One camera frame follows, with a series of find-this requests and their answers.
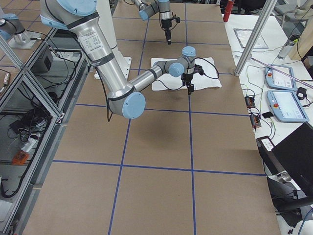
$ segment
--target red bottle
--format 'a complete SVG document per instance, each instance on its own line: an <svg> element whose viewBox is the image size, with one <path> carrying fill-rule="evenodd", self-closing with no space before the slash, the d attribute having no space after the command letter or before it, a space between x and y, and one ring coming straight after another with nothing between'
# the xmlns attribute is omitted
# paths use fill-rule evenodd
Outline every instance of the red bottle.
<svg viewBox="0 0 313 235"><path fill-rule="evenodd" d="M234 0L228 0L228 3L227 3L227 6L226 6L226 10L225 10L225 13L224 13L224 22L227 22L228 19L229 19L229 16L230 16L230 13L231 13L231 10L233 9L233 6L234 6Z"/></svg>

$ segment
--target label sticker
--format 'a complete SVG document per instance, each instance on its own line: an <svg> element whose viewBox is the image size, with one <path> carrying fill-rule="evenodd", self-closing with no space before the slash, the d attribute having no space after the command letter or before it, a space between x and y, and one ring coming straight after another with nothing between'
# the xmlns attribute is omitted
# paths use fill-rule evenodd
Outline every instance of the label sticker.
<svg viewBox="0 0 313 235"><path fill-rule="evenodd" d="M273 144L269 141L269 139L262 139L261 140L264 147L267 149L268 152L272 151L274 148Z"/></svg>
<svg viewBox="0 0 313 235"><path fill-rule="evenodd" d="M89 32L78 38L87 54L101 50L104 47L96 31Z"/></svg>

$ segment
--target white cloth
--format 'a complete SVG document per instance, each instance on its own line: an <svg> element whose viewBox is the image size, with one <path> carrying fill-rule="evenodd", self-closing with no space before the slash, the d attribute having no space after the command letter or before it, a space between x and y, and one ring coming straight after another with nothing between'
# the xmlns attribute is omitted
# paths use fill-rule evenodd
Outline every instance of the white cloth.
<svg viewBox="0 0 313 235"><path fill-rule="evenodd" d="M205 58L205 59L210 61L212 64L214 64L214 60L212 58ZM157 61L165 61L165 60L175 60L175 59L152 58L151 66L153 66L154 63ZM206 75L210 77L217 77L215 69L208 62L201 60L201 59L195 59L195 63L197 65L202 66ZM170 89L177 89L181 87L182 85L180 77L173 77L170 74L164 74L161 77L159 77L158 80L162 81ZM222 87L219 79L211 79L204 75L201 76L198 73L194 75L194 78L192 79L192 84L195 85L195 90L201 90L201 89L209 88L209 87ZM161 82L155 81L152 83L153 91L163 91L166 89L167 88Z"/></svg>

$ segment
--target blue tape grid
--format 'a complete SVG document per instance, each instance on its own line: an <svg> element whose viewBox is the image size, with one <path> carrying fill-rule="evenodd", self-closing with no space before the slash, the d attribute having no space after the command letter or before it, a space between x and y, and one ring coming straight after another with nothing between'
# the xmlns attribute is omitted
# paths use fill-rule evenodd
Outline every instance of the blue tape grid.
<svg viewBox="0 0 313 235"><path fill-rule="evenodd" d="M29 29L34 22L38 22L39 16L31 23L31 25L27 28ZM120 19L130 19L130 18L123 18L123 17L114 17L114 18L120 18ZM186 43L188 45L188 37L187 37L187 11L186 11L186 4L185 4L185 18L186 20L181 20L182 22L185 22L186 25L186 42L175 42L175 43ZM147 27L146 27L146 32L145 32L145 38L144 41L137 40L143 42L143 48L141 52L141 58L140 58L140 63L139 63L139 69L132 69L132 70L138 70L138 75L140 74L141 69L141 64L142 64L142 58L143 58L143 49L145 47L146 42L159 42L159 41L148 41L146 40L147 37L147 31L148 31L148 25L149 25L149 20L147 22ZM223 23L223 22L216 22L216 21L191 21L191 22L207 22L207 23ZM120 41L129 41L127 39L119 39ZM197 43L197 44L207 44L207 45L217 45L217 46L228 46L229 44L212 44L212 43ZM80 106L91 106L91 107L106 107L105 105L93 105L93 104L76 104ZM120 185L120 180L122 176L122 170L123 167L132 167L132 168L146 168L146 169L160 169L160 170L175 170L175 171L187 171L191 172L191 180L192 180L192 204L193 204L193 227L194 227L194 235L197 234L197 223L196 223L196 201L195 201L195 185L194 185L194 172L202 172L202 173L215 173L215 174L232 174L232 175L249 175L249 176L265 176L265 174L256 174L256 173L244 173L244 172L226 172L226 171L212 171L212 170L200 170L200 169L194 169L194 164L193 164L193 143L192 143L192 118L191 114L192 113L199 113L199 114L213 114L213 115L231 115L231 116L244 116L248 117L248 115L241 115L241 114L222 114L222 113L211 113L211 112L194 112L191 111L191 101L190 97L188 97L188 105L189 105L189 110L188 111L181 111L181 110L158 110L158 109L146 109L146 110L152 110L152 111L163 111L163 112L185 112L189 114L189 130L190 130L190 161L191 161L191 169L183 169L183 168L170 168L170 167L156 167L156 166L143 166L143 165L129 165L129 164L124 164L124 157L125 157L125 152L127 148L127 141L128 141L128 136L129 136L129 130L131 126L131 120L128 122L128 127L127 127L127 132L125 136L125 143L124 143L124 149L123 149L123 155L122 155L122 160L121 164L110 164L110 163L96 163L96 162L80 162L80 161L66 161L66 160L53 160L56 163L72 163L72 164L87 164L87 165L107 165L107 166L115 166L119 167L119 174L118 174L118 179L117 179L117 185L116 185L116 190L115 190L115 195L114 195L114 203L112 207L112 212L111 212L111 219L110 219L110 225L109 225L109 231L108 235L111 235L112 231L112 224L113 224L113 219L114 219L114 212L115 212L115 207L116 207L116 202L117 202L117 197L118 197L118 191L119 191L119 185Z"/></svg>
<svg viewBox="0 0 313 235"><path fill-rule="evenodd" d="M185 5L185 18L187 19L186 5ZM184 22L185 22L185 25L186 25L186 42L181 42L181 43L184 43L187 46L188 45L187 20L185 20ZM151 42L151 41L147 41L146 40L147 32L148 32L148 25L149 25L149 20L147 22L147 27L146 27L146 31L145 31L144 40L143 41L137 40L137 41L143 42L142 51L141 51L141 57L140 57L140 62L139 62L139 68L138 69L131 69L131 70L134 70L134 71L138 71L138 73L137 73L138 75L143 70L141 68L141 66L142 66L143 51L144 51L144 48L145 48L145 44L146 44L146 42ZM78 106L100 107L100 108L105 108L106 107L105 105L93 105L93 104L82 104L82 103L77 103L76 105L78 105ZM227 172L227 171L213 171L213 170L194 169L193 139L192 139L192 136L193 136L192 135L192 113L203 114L203 115L227 115L227 116L242 116L242 117L248 117L248 115L192 111L191 98L190 97L188 97L188 110L186 110L186 111L183 111L183 110L165 110L165 109L149 109L149 108L146 108L145 110L148 110L148 111L161 111L161 112L184 112L184 113L188 113L189 114L190 162L191 162L191 168L190 169L171 168L171 167L157 167L157 166L146 166L146 165L130 165L130 164L126 165L126 164L123 164L124 163L124 158L125 158L125 152L126 152L126 147L127 147L127 140L128 140L128 136L129 136L131 120L129 120L128 127L127 127L127 132L126 132L126 138L125 138L125 144L124 144L121 164L107 164L107 163L96 163L96 162L77 162L77 161L66 161L66 160L54 160L54 162L57 162L57 163L91 164L91 165L95 164L95 165L108 165L108 166L119 167L119 175L118 175L118 180L117 180L117 185L116 185L116 190L115 190L115 195L114 195L114 202L113 202L113 207L112 207L112 213L111 213L111 219L110 219L108 235L111 235L111 232L112 232L112 225L113 225L113 221L114 221L114 212L115 212L116 203L117 203L117 197L118 197L119 185L120 185L120 181L121 181L121 175L122 175L124 167L190 172L190 174L191 174L191 183L192 183L191 189L192 189L193 231L194 231L194 235L197 235L196 199L195 199L195 176L194 176L194 172L210 173L210 174L214 173L214 174L231 174L231 175L245 175L245 176L261 176L261 177L265 176L265 174L257 174L257 173Z"/></svg>

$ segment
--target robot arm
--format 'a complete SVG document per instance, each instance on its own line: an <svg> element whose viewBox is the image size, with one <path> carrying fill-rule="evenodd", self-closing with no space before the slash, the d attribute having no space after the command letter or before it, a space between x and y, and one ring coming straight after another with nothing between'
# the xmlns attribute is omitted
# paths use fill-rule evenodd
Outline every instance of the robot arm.
<svg viewBox="0 0 313 235"><path fill-rule="evenodd" d="M4 14L0 18L0 35L9 40L14 37L17 44L23 45L30 41L28 33L25 31L19 18L14 14Z"/></svg>
<svg viewBox="0 0 313 235"><path fill-rule="evenodd" d="M41 0L42 22L48 26L68 29L77 35L91 64L109 88L110 110L126 118L139 117L145 108L145 98L139 92L164 73L178 77L192 76L196 56L193 47L185 47L176 61L157 62L139 77L127 81L101 31L95 0Z"/></svg>
<svg viewBox="0 0 313 235"><path fill-rule="evenodd" d="M166 41L171 44L171 30L172 21L175 20L176 23L180 23L179 16L174 16L171 12L170 1L169 0L154 0L150 5L143 3L141 0L132 0L139 9L139 15L143 21L148 20L151 16L156 13L160 13L160 24L165 32Z"/></svg>

